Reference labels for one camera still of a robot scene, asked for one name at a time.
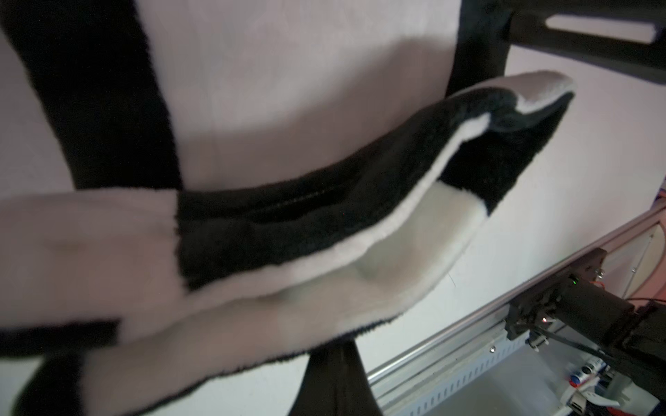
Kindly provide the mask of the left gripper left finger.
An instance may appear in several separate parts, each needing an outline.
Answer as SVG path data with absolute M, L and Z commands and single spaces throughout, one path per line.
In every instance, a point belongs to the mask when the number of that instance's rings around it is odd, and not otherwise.
M 310 353 L 289 416 L 382 414 L 355 341 L 335 341 Z

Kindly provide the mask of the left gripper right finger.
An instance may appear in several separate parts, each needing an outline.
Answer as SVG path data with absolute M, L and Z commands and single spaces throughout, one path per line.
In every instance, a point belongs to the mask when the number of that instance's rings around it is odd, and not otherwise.
M 651 26 L 646 42 L 554 28 L 552 17 L 586 17 Z M 663 1 L 464 1 L 447 91 L 504 74 L 511 46 L 569 58 L 649 83 L 665 83 Z

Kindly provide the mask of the black white checkered pillowcase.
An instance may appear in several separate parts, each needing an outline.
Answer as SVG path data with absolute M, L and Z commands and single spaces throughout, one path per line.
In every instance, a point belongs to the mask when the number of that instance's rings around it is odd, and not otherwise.
M 4 1 L 1 200 L 15 415 L 144 415 L 390 322 L 437 286 L 574 97 L 449 94 L 464 1 Z

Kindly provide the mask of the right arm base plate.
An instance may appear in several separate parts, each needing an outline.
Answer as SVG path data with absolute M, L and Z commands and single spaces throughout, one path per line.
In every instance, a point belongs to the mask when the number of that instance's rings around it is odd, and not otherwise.
M 562 322 L 595 344 L 594 350 L 563 338 L 561 343 L 602 359 L 640 388 L 665 400 L 665 303 L 636 307 L 593 282 L 606 251 L 594 249 L 509 303 L 510 340 L 529 331 L 555 340 L 545 317 Z

